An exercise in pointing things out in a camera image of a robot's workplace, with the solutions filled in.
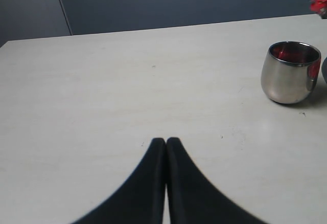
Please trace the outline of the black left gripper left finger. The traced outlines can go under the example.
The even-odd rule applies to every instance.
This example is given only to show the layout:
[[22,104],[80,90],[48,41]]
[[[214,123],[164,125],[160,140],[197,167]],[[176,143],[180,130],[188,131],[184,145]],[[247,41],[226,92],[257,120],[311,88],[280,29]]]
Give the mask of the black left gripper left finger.
[[154,138],[116,192],[75,223],[162,223],[165,190],[166,143]]

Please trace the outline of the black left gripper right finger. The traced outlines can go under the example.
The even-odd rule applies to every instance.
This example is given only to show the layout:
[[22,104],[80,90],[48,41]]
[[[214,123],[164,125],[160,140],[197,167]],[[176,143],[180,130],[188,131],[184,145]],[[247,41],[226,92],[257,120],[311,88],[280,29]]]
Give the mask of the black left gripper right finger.
[[222,194],[198,169],[176,137],[167,140],[171,223],[264,223]]

